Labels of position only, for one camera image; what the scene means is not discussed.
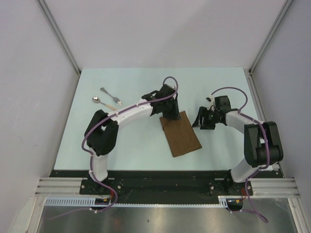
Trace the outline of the brown cloth napkin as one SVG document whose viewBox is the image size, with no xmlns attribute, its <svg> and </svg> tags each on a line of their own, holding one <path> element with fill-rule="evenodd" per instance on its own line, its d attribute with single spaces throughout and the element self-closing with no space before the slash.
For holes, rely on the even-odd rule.
<svg viewBox="0 0 311 233">
<path fill-rule="evenodd" d="M 162 130 L 168 141 L 172 157 L 179 157 L 202 148 L 187 113 L 180 112 L 180 120 L 168 120 L 160 117 Z"/>
</svg>

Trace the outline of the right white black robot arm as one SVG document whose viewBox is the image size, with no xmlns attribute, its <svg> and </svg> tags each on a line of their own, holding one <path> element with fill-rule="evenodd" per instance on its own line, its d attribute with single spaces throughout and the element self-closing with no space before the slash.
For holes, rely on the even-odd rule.
<svg viewBox="0 0 311 233">
<path fill-rule="evenodd" d="M 278 127 L 272 121 L 259 121 L 240 109 L 232 108 L 228 96 L 207 97 L 209 107 L 201 106 L 192 127 L 201 130 L 214 130 L 216 124 L 222 123 L 243 134 L 244 158 L 230 169 L 224 179 L 224 189 L 230 195 L 237 194 L 242 183 L 283 160 L 284 152 Z"/>
</svg>

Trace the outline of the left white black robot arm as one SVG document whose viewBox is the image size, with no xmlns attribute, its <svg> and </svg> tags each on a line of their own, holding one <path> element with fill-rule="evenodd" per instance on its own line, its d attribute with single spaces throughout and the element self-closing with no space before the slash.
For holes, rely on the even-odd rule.
<svg viewBox="0 0 311 233">
<path fill-rule="evenodd" d="M 178 88 L 163 84 L 159 91 L 143 95 L 135 104 L 111 113 L 98 110 L 93 115 L 82 140 L 82 150 L 90 154 L 90 188 L 97 194 L 107 190 L 108 155 L 114 149 L 119 130 L 145 117 L 162 114 L 179 120 Z"/>
</svg>

